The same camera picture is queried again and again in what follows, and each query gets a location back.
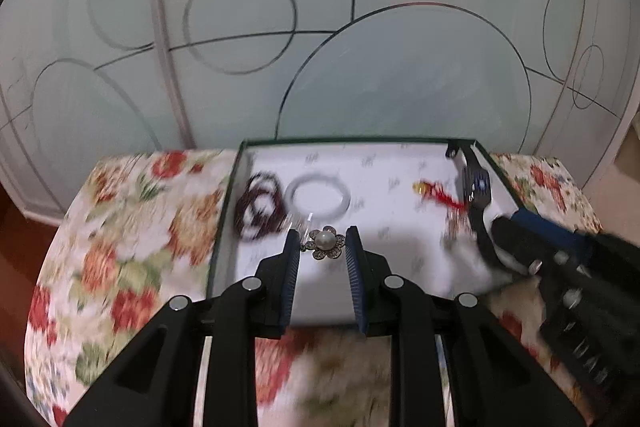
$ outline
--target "wooden floor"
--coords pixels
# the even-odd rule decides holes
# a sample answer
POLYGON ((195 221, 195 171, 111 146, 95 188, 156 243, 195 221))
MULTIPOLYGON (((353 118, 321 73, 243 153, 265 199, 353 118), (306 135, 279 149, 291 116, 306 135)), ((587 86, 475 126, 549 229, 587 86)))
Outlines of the wooden floor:
POLYGON ((31 295, 56 229, 22 217, 0 191, 0 349, 16 373, 24 374, 31 295))

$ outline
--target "flower-shaped ring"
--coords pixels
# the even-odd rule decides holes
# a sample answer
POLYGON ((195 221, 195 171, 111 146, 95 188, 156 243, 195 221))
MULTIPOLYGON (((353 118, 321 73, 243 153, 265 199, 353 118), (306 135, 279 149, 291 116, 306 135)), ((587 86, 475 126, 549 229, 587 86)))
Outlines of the flower-shaped ring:
POLYGON ((344 236, 336 233, 334 227, 324 227, 322 230, 309 232, 309 239, 300 250, 313 250, 314 259, 320 261, 325 256, 329 259, 338 259, 344 246, 344 236))

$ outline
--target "ring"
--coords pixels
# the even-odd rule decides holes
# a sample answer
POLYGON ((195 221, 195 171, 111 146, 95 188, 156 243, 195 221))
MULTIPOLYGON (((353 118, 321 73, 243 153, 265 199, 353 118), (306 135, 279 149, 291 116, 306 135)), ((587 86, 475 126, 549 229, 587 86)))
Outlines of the ring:
POLYGON ((303 216, 305 216, 306 213, 300 211, 300 209, 293 202, 293 198, 296 195, 296 190, 298 190, 301 185, 305 185, 310 182, 325 182, 326 184, 331 185, 333 188, 336 188, 342 195, 342 201, 338 204, 338 206, 336 206, 332 210, 329 210, 328 212, 325 212, 324 214, 311 213, 312 219, 330 223, 335 219, 342 217, 347 212, 347 209, 349 208, 349 205, 351 203, 351 194, 349 193, 347 185, 342 183, 335 176, 326 176, 325 174, 319 174, 317 172, 315 174, 303 174, 302 176, 295 178, 287 186, 287 189, 284 192, 284 202, 289 209, 289 212, 291 212, 292 214, 297 214, 298 217, 303 219, 303 216))

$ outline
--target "black circle outline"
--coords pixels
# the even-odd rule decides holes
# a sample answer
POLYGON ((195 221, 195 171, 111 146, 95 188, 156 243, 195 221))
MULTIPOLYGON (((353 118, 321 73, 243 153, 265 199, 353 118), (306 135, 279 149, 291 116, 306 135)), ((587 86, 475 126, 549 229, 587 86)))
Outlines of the black circle outline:
POLYGON ((111 39, 111 37, 108 36, 107 33, 98 24, 98 21, 95 19, 94 8, 92 6, 91 0, 86 0, 86 12, 87 12, 87 15, 89 16, 89 24, 91 25, 91 28, 94 30, 95 34, 98 35, 100 40, 102 40, 105 44, 107 44, 111 48, 121 50, 124 52, 131 52, 131 51, 148 48, 154 43, 152 39, 146 44, 141 44, 140 46, 127 46, 125 44, 119 44, 118 42, 111 39))
POLYGON ((527 71, 527 67, 526 67, 526 65, 524 63, 524 60, 522 60, 522 56, 520 55, 520 52, 518 51, 516 46, 513 44, 513 42, 511 42, 511 39, 508 38, 508 36, 500 28, 498 28, 498 26, 496 26, 494 23, 492 23, 490 20, 485 19, 481 15, 478 15, 477 13, 472 12, 471 10, 468 10, 466 8, 462 8, 460 6, 455 6, 453 4, 441 3, 441 2, 407 2, 407 3, 401 3, 401 4, 393 4, 391 6, 385 6, 384 8, 379 8, 377 10, 373 10, 373 12, 369 12, 367 14, 364 14, 364 15, 358 17, 357 19, 354 19, 353 21, 345 24, 337 32, 329 35, 329 37, 327 39, 325 39, 316 49, 314 49, 311 52, 311 54, 305 59, 305 61, 302 63, 302 65, 296 71, 296 74, 294 75, 292 81, 289 83, 289 86, 287 86, 287 89, 286 89, 286 91, 285 91, 285 93, 284 93, 284 95, 282 97, 282 101, 280 102, 280 108, 278 110, 278 119, 276 120, 276 127, 275 127, 275 131, 274 131, 274 139, 278 139, 278 131, 280 129, 280 118, 282 117, 282 110, 284 109, 284 105, 287 102, 287 98, 289 97, 289 93, 291 92, 291 89, 293 88, 293 85, 295 84, 296 80, 300 76, 300 73, 302 73, 302 70, 304 70, 306 65, 318 53, 318 51, 320 51, 320 49, 322 49, 322 47, 324 47, 325 44, 327 44, 333 38, 337 37, 340 33, 345 31, 347 28, 350 28, 350 26, 353 26, 354 24, 357 24, 361 20, 367 19, 367 18, 369 18, 369 17, 371 17, 373 15, 378 15, 379 13, 382 13, 382 12, 394 10, 394 9, 397 9, 397 8, 410 7, 410 6, 439 6, 439 7, 449 8, 449 9, 452 9, 452 10, 456 10, 456 11, 460 11, 460 12, 463 12, 463 13, 467 13, 467 14, 472 15, 473 17, 475 17, 475 18, 487 23, 489 26, 491 26, 491 28, 493 28, 498 33, 500 33, 500 35, 509 43, 509 45, 512 47, 513 51, 515 52, 516 56, 518 57, 518 60, 520 61, 520 64, 522 65, 522 71, 524 71, 525 78, 527 79, 527 87, 529 88, 529 114, 527 116, 527 126, 525 127, 524 135, 522 136, 522 141, 520 142, 520 147, 518 147, 518 152, 520 152, 520 150, 524 146, 524 142, 525 142, 525 140, 527 138, 527 133, 529 132, 529 126, 531 124, 531 106, 532 106, 531 81, 529 79, 529 72, 527 71))
POLYGON ((546 55, 546 43, 545 43, 545 29, 546 29, 546 13, 549 10, 549 5, 551 4, 551 0, 546 0, 546 5, 545 5, 545 13, 542 16, 542 52, 545 55, 545 62, 546 62, 546 66, 549 69, 551 75, 556 79, 559 80, 560 82, 564 82, 564 80, 558 76, 556 74, 556 72, 551 68, 551 64, 549 64, 549 59, 546 55))
POLYGON ((597 45, 597 44, 589 44, 584 51, 580 54, 580 58, 578 58, 578 63, 575 67, 575 71, 574 71, 574 79, 572 80, 571 83, 571 97, 574 100, 574 107, 577 109, 587 109, 588 107, 590 107, 590 105, 592 103, 595 102, 596 98, 598 97, 598 95, 600 94, 600 90, 602 89, 602 83, 604 81, 604 53, 602 51, 602 48, 597 45), (587 63, 584 67, 584 71, 582 73, 582 78, 580 79, 580 84, 578 85, 578 88, 576 89, 575 87, 575 77, 578 74, 578 67, 580 67, 580 63, 582 62, 582 59, 584 58, 584 54, 589 51, 590 49, 595 48, 600 52, 600 57, 602 58, 602 74, 600 75, 600 81, 598 82, 598 90, 596 91, 596 94, 593 95, 593 97, 591 96, 586 96, 585 94, 580 92, 580 88, 582 87, 582 81, 584 80, 584 76, 587 74, 587 68, 589 67, 589 61, 591 60, 591 54, 589 54, 589 57, 587 58, 587 63), (587 105, 578 105, 577 102, 577 95, 581 94, 583 97, 585 97, 587 100, 589 100, 589 103, 587 105))
POLYGON ((54 60, 53 62, 50 62, 49 64, 44 66, 44 68, 42 68, 42 71, 40 71, 40 73, 36 77, 36 80, 33 83, 33 87, 31 88, 31 100, 30 100, 31 108, 29 110, 29 115, 30 115, 30 120, 31 120, 31 126, 33 127, 33 137, 36 140, 36 146, 37 146, 38 150, 40 151, 40 154, 42 154, 42 156, 44 158, 46 158, 46 159, 48 159, 50 161, 50 158, 47 156, 47 154, 45 154, 44 149, 42 148, 42 145, 41 145, 41 142, 40 142, 40 138, 38 137, 38 132, 37 132, 37 129, 36 129, 35 120, 33 118, 33 113, 34 113, 33 102, 34 102, 35 94, 36 94, 36 86, 38 85, 38 81, 40 80, 40 77, 42 76, 42 74, 45 71, 47 71, 50 67, 52 67, 52 66, 54 66, 56 64, 60 64, 60 63, 62 63, 62 64, 74 64, 76 66, 80 66, 82 68, 85 68, 86 70, 90 71, 91 73, 95 73, 107 86, 111 87, 111 89, 113 89, 116 92, 116 94, 122 99, 122 101, 124 103, 126 103, 129 106, 129 108, 133 111, 133 114, 135 114, 136 117, 140 120, 140 123, 142 124, 142 127, 145 129, 146 133, 148 134, 148 137, 154 143, 154 147, 156 147, 156 150, 162 150, 162 146, 160 145, 160 141, 158 140, 158 136, 156 136, 156 132, 153 130, 153 128, 146 121, 146 118, 142 114, 142 111, 140 111, 140 109, 133 102, 133 100, 131 100, 131 98, 129 98, 129 95, 112 78, 110 78, 103 71, 97 70, 91 64, 89 64, 88 62, 85 62, 84 60, 79 60, 77 58, 57 58, 56 60, 54 60))
POLYGON ((224 68, 220 68, 218 66, 214 66, 208 60, 206 60, 202 56, 202 54, 195 48, 197 44, 193 44, 191 42, 191 31, 189 28, 189 13, 191 12, 191 6, 193 5, 193 0, 187 1, 187 4, 185 4, 184 6, 184 12, 182 13, 182 34, 184 36, 184 42, 186 44, 185 47, 188 49, 188 51, 193 56, 193 58, 195 58, 197 61, 208 66, 212 70, 218 71, 220 73, 232 74, 232 75, 250 74, 250 73, 255 73, 256 71, 263 70, 264 68, 268 68, 276 60, 282 57, 282 55, 284 55, 284 52, 289 49, 289 46, 291 45, 291 41, 293 40, 296 30, 298 29, 298 4, 296 3, 296 0, 289 0, 289 1, 291 3, 291 10, 293 12, 293 22, 291 25, 291 30, 290 32, 287 32, 289 34, 289 39, 287 40, 287 43, 284 45, 283 49, 275 57, 273 57, 269 62, 267 62, 262 66, 258 66, 257 68, 253 68, 251 70, 230 71, 230 70, 225 70, 224 68))

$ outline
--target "silver screw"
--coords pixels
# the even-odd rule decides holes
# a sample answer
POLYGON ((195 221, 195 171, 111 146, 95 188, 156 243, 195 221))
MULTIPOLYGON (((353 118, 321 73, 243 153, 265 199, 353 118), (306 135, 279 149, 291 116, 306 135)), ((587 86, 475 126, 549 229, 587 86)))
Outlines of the silver screw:
POLYGON ((540 261, 540 259, 536 259, 529 265, 529 275, 535 275, 540 271, 540 268, 542 268, 542 261, 540 261))
POLYGON ((563 252, 562 250, 556 252, 554 256, 554 261, 556 261, 557 264, 566 264, 568 260, 569 260, 569 254, 566 252, 563 252))
POLYGON ((473 293, 461 293, 458 296, 458 302, 465 308, 473 308, 478 304, 478 297, 473 295, 473 293))
POLYGON ((404 279, 398 275, 388 275, 385 277, 385 286, 391 289, 398 289, 404 285, 404 279))
POLYGON ((570 310, 575 308, 582 300, 582 292, 576 288, 567 290, 562 296, 562 302, 570 310))
POLYGON ((247 291, 257 290, 260 286, 262 286, 262 281, 257 277, 247 277, 242 281, 242 288, 247 291))
POLYGON ((189 304, 189 299, 184 295, 176 295, 175 297, 171 297, 169 301, 169 308, 171 308, 174 312, 179 312, 187 307, 189 304))

